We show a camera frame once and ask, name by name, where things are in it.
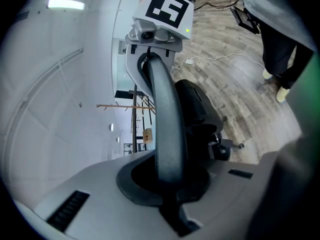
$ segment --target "wooden floor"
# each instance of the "wooden floor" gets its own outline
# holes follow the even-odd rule
[[[195,7],[205,2],[225,6],[234,1],[196,0]],[[243,0],[237,7],[243,8]],[[230,9],[205,5],[194,12],[192,39],[183,42],[174,64],[186,57],[216,58],[231,53],[247,55],[264,65],[261,36],[239,27]],[[232,151],[230,160],[234,162],[256,164],[265,153],[280,149],[301,134],[289,105],[276,101],[278,83],[264,80],[262,71],[248,58],[231,55],[216,61],[195,58],[193,65],[183,63],[172,76],[175,82],[188,79],[198,84],[218,114],[227,116],[222,136],[245,145]]]

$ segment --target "gray fabric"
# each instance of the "gray fabric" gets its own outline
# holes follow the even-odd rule
[[[317,46],[301,17],[287,0],[244,0],[247,10],[285,36],[317,52]]]

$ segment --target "white sneaker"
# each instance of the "white sneaker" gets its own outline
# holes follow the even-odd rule
[[[286,100],[286,96],[288,95],[288,93],[290,92],[290,89],[285,89],[283,87],[280,87],[280,89],[278,90],[277,94],[276,94],[276,101],[279,103],[282,103]]]
[[[269,80],[270,78],[273,77],[273,75],[269,74],[269,72],[266,69],[263,70],[262,75],[265,80]]]

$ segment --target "black chair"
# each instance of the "black chair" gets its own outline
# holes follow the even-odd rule
[[[231,148],[243,149],[222,138],[221,131],[227,117],[221,120],[205,92],[195,83],[183,79],[175,84],[181,104],[190,159],[201,154],[206,159],[228,161]]]

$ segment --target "black pants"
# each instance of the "black pants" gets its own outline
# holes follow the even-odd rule
[[[259,22],[263,43],[263,62],[269,74],[280,77],[281,86],[290,89],[308,64],[313,51],[281,34],[269,25]],[[288,61],[296,47],[292,67]]]

